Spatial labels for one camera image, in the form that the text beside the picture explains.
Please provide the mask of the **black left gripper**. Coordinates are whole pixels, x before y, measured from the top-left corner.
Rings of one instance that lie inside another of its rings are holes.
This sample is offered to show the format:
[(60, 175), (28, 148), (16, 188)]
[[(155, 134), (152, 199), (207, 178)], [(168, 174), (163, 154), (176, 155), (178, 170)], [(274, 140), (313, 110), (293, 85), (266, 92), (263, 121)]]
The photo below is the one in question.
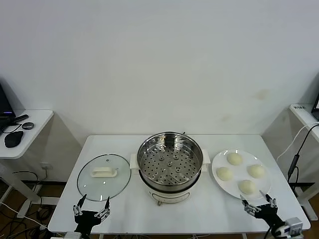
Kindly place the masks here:
[(101, 211), (82, 211), (81, 208), (86, 196), (85, 194), (76, 205), (73, 205), (74, 220), (77, 224), (75, 232), (82, 235), (90, 235), (92, 228), (99, 225), (110, 215), (110, 197), (107, 198), (105, 206)]

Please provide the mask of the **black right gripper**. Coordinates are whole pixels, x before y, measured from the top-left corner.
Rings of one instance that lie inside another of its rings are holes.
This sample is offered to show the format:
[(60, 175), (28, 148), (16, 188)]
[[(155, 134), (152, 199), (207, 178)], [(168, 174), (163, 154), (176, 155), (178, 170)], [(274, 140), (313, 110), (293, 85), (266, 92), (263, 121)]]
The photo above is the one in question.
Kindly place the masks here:
[(271, 228), (283, 226), (284, 222), (277, 215), (278, 208), (276, 199), (272, 198), (269, 194), (266, 194), (261, 190), (260, 194), (267, 201), (267, 203), (256, 207), (249, 204), (249, 202), (242, 195), (240, 195), (241, 202), (244, 206), (244, 211), (257, 219), (264, 220)]

